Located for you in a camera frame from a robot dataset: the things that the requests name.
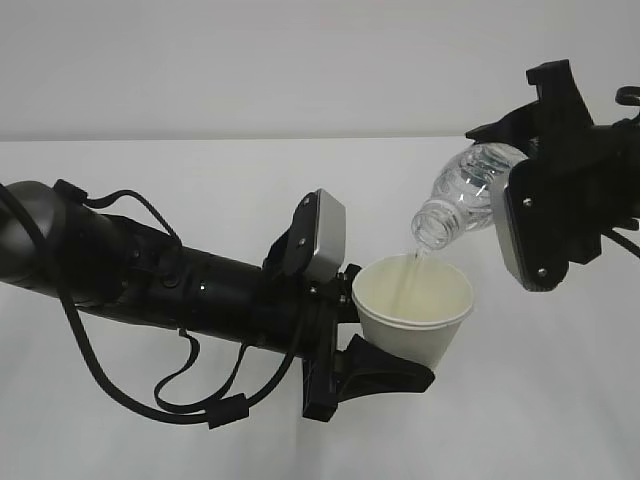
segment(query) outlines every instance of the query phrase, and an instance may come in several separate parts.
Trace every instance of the black cylinder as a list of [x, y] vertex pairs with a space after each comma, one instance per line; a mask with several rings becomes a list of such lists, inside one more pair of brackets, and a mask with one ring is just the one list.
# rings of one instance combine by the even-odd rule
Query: black cylinder
[[257, 266], [190, 248], [166, 255], [167, 264], [178, 265], [177, 278], [154, 281], [147, 318], [171, 318], [194, 332], [262, 348], [288, 348], [302, 314], [295, 282], [274, 288]]
[[[39, 182], [9, 185], [51, 246], [78, 305], [96, 305], [122, 292], [127, 235], [107, 217], [61, 197]], [[0, 281], [55, 296], [33, 242], [0, 204]]]

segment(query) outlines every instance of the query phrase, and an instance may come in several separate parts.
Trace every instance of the screw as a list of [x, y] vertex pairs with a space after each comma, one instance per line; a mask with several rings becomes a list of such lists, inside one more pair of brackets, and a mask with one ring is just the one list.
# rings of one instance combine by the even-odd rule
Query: screw
[[162, 284], [167, 288], [173, 288], [180, 283], [180, 280], [175, 275], [167, 275], [163, 280]]

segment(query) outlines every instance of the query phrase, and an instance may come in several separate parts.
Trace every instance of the white background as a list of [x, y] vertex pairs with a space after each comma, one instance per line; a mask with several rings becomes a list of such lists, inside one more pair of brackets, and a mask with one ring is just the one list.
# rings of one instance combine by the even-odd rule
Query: white background
[[630, 115], [638, 0], [2, 0], [0, 139], [460, 135], [569, 58]]
[[[135, 188], [187, 245], [259, 263], [308, 191], [347, 207], [347, 259], [366, 265], [411, 246], [409, 220], [439, 166], [466, 142], [447, 139], [0, 144], [2, 182], [63, 177], [95, 196]], [[152, 223], [135, 203], [114, 211]], [[175, 480], [625, 479], [640, 477], [640, 324], [636, 259], [605, 241], [555, 292], [523, 291], [492, 230], [445, 257], [477, 307], [424, 395], [342, 404], [329, 424], [300, 418], [296, 361], [242, 422], [209, 432], [136, 417], [106, 397], [82, 363], [60, 306], [0, 286], [0, 478]], [[105, 369], [151, 401], [182, 365], [176, 334], [86, 318]], [[343, 341], [351, 332], [343, 332]], [[194, 371], [167, 396], [194, 401], [226, 377], [237, 346], [203, 338]], [[250, 351], [238, 391], [251, 393], [280, 356]]]

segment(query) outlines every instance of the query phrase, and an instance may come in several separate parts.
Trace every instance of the water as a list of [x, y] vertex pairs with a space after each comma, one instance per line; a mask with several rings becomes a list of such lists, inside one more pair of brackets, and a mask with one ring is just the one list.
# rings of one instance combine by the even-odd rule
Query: water
[[412, 303], [410, 300], [416, 290], [418, 272], [426, 258], [427, 254], [422, 249], [417, 249], [413, 255], [405, 257], [391, 301], [390, 314], [392, 317], [406, 319], [413, 316], [408, 311]]

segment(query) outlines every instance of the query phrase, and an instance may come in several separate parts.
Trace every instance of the cup rim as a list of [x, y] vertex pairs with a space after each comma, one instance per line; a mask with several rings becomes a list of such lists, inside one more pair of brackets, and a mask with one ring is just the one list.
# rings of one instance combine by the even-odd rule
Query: cup rim
[[389, 260], [391, 258], [398, 258], [398, 257], [407, 257], [409, 255], [412, 255], [411, 253], [409, 254], [398, 254], [398, 255], [391, 255], [389, 257], [384, 257], [381, 258], [369, 265], [367, 265], [365, 268], [363, 268], [358, 275], [356, 275], [356, 278], [353, 280], [353, 284], [351, 287], [351, 297], [354, 301], [354, 303], [356, 304], [356, 307], [360, 310], [363, 310], [365, 313], [368, 314], [369, 318], [374, 319], [380, 323], [386, 324], [388, 326], [391, 327], [402, 327], [405, 330], [436, 330], [439, 328], [443, 328], [449, 325], [453, 325], [456, 324], [458, 322], [461, 322], [462, 320], [464, 320], [467, 316], [469, 316], [469, 314], [471, 313], [471, 311], [473, 310], [474, 307], [474, 303], [475, 303], [475, 292], [473, 290], [473, 285], [471, 285], [471, 282], [469, 281], [469, 279], [467, 278], [467, 276], [459, 269], [457, 268], [455, 265], [450, 264], [449, 262], [445, 262], [444, 260], [442, 260], [441, 258], [438, 257], [434, 257], [432, 256], [431, 258], [433, 258], [434, 260], [447, 265], [449, 268], [452, 268], [454, 271], [456, 271], [460, 277], [464, 280], [464, 282], [467, 284], [467, 287], [469, 288], [469, 292], [471, 293], [471, 300], [469, 302], [469, 306], [461, 313], [449, 317], [447, 319], [444, 320], [440, 320], [437, 322], [415, 322], [412, 320], [403, 320], [401, 318], [398, 317], [393, 317], [390, 315], [384, 315], [378, 312], [374, 312], [372, 311], [370, 308], [367, 308], [359, 299], [358, 296], [356, 294], [357, 291], [357, 284], [358, 284], [358, 277], [360, 277], [360, 275], [365, 272], [367, 269], [373, 267], [374, 265], [377, 265], [380, 262], [383, 262], [385, 260]]

